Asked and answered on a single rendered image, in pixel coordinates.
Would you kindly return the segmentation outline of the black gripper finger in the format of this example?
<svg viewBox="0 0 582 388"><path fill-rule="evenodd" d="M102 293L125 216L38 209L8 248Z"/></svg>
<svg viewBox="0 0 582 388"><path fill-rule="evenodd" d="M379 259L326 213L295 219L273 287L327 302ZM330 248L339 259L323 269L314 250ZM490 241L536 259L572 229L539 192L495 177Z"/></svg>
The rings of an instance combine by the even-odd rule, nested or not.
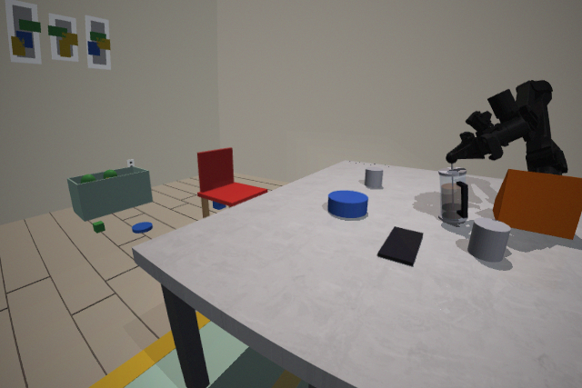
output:
<svg viewBox="0 0 582 388"><path fill-rule="evenodd" d="M454 154L457 151L459 151L460 149L462 149L464 146L467 146L467 145L469 145L469 141L468 141L467 137L466 136L462 136L462 142L461 142L461 144L459 144L458 146L456 146L456 148L454 148L449 153L453 153ZM449 153L447 153L447 154L449 154Z"/></svg>
<svg viewBox="0 0 582 388"><path fill-rule="evenodd" d="M469 145L450 155L451 159L485 159L484 153L481 150L481 145L476 137L472 137Z"/></svg>

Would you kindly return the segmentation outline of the glass french press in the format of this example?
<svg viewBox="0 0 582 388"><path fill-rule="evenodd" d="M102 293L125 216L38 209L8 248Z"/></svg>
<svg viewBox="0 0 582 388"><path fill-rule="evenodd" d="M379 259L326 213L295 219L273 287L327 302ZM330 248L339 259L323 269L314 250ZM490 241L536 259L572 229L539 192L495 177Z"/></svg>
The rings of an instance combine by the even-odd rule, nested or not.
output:
<svg viewBox="0 0 582 388"><path fill-rule="evenodd" d="M468 218L468 184L466 184L467 169L453 167L457 159L451 159L449 153L446 160L451 167L438 170L440 177L440 211L438 217L449 223L463 222Z"/></svg>

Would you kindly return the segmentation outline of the blue short cylinder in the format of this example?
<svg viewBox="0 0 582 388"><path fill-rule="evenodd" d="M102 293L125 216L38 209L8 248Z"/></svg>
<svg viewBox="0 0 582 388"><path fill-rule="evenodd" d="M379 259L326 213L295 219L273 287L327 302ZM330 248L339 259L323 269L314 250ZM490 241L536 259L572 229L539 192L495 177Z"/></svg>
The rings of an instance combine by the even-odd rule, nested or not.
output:
<svg viewBox="0 0 582 388"><path fill-rule="evenodd" d="M353 191L335 191L328 195L328 212L345 218L366 215L368 197Z"/></svg>

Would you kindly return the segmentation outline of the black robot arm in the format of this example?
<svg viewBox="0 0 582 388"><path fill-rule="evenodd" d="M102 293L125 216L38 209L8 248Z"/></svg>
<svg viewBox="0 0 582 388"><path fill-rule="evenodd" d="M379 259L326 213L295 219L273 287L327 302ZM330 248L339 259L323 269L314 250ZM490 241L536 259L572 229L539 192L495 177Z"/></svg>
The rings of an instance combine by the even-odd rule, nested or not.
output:
<svg viewBox="0 0 582 388"><path fill-rule="evenodd" d="M487 100L496 118L510 132L511 142L521 137L526 142L527 170L555 175L567 173L567 160L563 151L551 139L547 110L553 92L550 83L531 80L520 84L516 90L516 101L509 89ZM491 116L489 111L482 114L475 111L466 122L477 132L489 134L498 125L491 123Z"/></svg>

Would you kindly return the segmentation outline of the black flat rectangular pad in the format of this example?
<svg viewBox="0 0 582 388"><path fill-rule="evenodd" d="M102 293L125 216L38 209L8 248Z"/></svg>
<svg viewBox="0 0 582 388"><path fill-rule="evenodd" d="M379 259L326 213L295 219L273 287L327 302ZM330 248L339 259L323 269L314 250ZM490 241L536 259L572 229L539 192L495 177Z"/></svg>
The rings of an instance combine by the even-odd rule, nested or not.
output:
<svg viewBox="0 0 582 388"><path fill-rule="evenodd" d="M394 226L377 256L413 266L422 236L423 233Z"/></svg>

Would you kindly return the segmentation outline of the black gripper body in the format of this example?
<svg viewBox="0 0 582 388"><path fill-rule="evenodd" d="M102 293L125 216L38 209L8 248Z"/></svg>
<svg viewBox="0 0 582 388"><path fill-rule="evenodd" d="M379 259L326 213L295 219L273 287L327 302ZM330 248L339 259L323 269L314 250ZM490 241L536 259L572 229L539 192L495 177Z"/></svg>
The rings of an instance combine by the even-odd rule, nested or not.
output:
<svg viewBox="0 0 582 388"><path fill-rule="evenodd" d="M481 132L476 132L477 140L481 145L481 150L483 151L484 155L491 154L488 158L491 160L497 160L501 158L503 155L503 149L501 146L508 146L511 142L510 132L503 124L498 124L497 128L495 128L489 134L482 134ZM471 132L464 132L460 134L462 136L466 136L468 141L472 139L474 133Z"/></svg>

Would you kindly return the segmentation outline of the grey cylinder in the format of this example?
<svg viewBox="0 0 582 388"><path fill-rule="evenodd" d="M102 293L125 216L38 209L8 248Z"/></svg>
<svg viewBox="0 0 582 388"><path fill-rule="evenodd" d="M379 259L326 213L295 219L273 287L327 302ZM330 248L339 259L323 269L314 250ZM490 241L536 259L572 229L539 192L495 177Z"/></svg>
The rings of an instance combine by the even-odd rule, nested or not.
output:
<svg viewBox="0 0 582 388"><path fill-rule="evenodd" d="M467 251L484 261L501 262L511 227L491 218L476 218Z"/></svg>
<svg viewBox="0 0 582 388"><path fill-rule="evenodd" d="M371 188L380 188L382 185L383 169L378 167L366 168L365 186Z"/></svg>

